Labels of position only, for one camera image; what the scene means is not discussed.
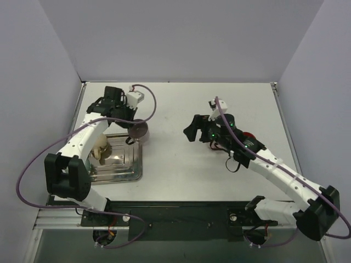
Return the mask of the red mug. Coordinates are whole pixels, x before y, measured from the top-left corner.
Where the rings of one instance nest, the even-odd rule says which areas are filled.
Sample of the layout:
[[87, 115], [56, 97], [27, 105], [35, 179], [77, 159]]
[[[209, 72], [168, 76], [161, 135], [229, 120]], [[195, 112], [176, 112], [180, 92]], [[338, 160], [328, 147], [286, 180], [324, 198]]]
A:
[[252, 133], [249, 133], [249, 132], [246, 132], [246, 131], [243, 132], [243, 135], [247, 136], [247, 137], [250, 137], [250, 138], [254, 138], [254, 139], [256, 138]]

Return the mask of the lilac mug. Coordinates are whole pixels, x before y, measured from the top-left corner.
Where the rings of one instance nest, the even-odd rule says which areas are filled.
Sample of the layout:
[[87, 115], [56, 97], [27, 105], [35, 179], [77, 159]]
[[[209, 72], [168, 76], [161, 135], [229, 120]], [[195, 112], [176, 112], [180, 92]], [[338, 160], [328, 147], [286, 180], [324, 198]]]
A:
[[144, 144], [149, 139], [149, 127], [147, 123], [134, 124], [128, 129], [128, 137], [125, 140], [127, 145], [135, 143]]

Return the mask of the beige round mug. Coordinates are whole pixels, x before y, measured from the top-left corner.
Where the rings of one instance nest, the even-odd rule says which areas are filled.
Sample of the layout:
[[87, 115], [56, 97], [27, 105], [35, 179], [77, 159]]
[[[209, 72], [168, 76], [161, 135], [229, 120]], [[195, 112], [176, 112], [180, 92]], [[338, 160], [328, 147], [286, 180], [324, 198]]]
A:
[[107, 149], [107, 145], [108, 145], [108, 140], [106, 135], [100, 134], [90, 151], [96, 160], [101, 159], [101, 155]]

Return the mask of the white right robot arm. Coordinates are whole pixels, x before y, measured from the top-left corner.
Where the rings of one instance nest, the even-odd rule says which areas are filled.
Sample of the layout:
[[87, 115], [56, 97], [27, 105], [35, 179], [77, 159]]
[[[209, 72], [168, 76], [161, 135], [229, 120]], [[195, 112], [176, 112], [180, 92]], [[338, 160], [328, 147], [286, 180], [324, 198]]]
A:
[[195, 115], [183, 133], [189, 141], [215, 144], [229, 159], [262, 177], [290, 197], [291, 201], [275, 201], [256, 196], [245, 208], [245, 218], [251, 224], [259, 222], [295, 225], [314, 241], [327, 235], [340, 217], [339, 191], [333, 186], [322, 187], [297, 173], [277, 158], [256, 137], [238, 129], [230, 114], [211, 119], [209, 115]]

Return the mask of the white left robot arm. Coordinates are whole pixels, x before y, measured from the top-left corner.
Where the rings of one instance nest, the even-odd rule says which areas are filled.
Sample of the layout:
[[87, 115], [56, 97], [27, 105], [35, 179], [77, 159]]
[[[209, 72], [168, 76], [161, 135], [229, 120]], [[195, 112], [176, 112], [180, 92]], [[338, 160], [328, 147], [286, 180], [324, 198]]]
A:
[[106, 86], [56, 153], [46, 155], [46, 187], [57, 200], [94, 211], [108, 225], [109, 202], [161, 201], [166, 186], [185, 183], [195, 151], [184, 134], [194, 117], [185, 90]]

